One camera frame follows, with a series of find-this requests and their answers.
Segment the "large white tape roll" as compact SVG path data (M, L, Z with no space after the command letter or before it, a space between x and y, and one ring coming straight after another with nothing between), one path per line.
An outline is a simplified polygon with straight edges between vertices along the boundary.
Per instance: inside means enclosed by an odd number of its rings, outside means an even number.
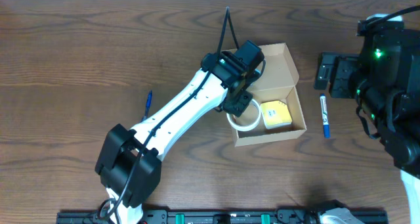
M260 104L255 99L251 100L251 104L257 109L257 117L255 121L249 125L238 125L233 122L232 116L230 114L226 114L227 120L233 129L237 131L246 132L246 131L251 131L255 129L258 126L261 120L262 110L261 110Z

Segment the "blue white marker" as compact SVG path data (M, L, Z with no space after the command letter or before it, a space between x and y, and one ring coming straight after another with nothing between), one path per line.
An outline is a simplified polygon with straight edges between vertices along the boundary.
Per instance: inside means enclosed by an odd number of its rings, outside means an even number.
M323 130L324 130L324 137L330 138L330 128L329 128L326 96L323 93L320 95L320 105L321 105L321 111L322 111L322 125L323 125Z

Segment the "cardboard box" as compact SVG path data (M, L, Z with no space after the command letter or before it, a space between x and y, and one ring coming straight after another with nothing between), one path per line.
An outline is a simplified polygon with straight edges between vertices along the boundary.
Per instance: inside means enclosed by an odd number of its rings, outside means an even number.
M292 117L291 125L275 129L265 128L263 114L258 126L251 131L237 131L232 128L234 145L247 146L296 139L306 131L306 123L297 94L299 73L285 43L263 45L265 69L260 79L248 91L261 106L264 102L282 101L288 106ZM255 121L257 109L250 104L239 117L232 116L238 125L249 125Z

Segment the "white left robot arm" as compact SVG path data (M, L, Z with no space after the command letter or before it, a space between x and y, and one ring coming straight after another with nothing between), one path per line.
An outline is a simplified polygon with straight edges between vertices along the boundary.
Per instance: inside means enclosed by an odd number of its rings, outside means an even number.
M205 56L191 82L154 115L126 129L114 126L106 135L95 172L110 205L97 218L138 223L142 204L161 180L162 162L171 147L208 111L217 108L239 117L252 103L247 88L261 76L264 55L257 51L222 51Z

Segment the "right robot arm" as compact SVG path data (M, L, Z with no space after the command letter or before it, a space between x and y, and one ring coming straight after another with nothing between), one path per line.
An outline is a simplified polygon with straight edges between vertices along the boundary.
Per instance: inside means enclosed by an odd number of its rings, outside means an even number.
M365 134L378 140L400 170L411 223L419 222L419 31L404 26L404 11L358 22L358 54L322 52L314 88L354 99Z

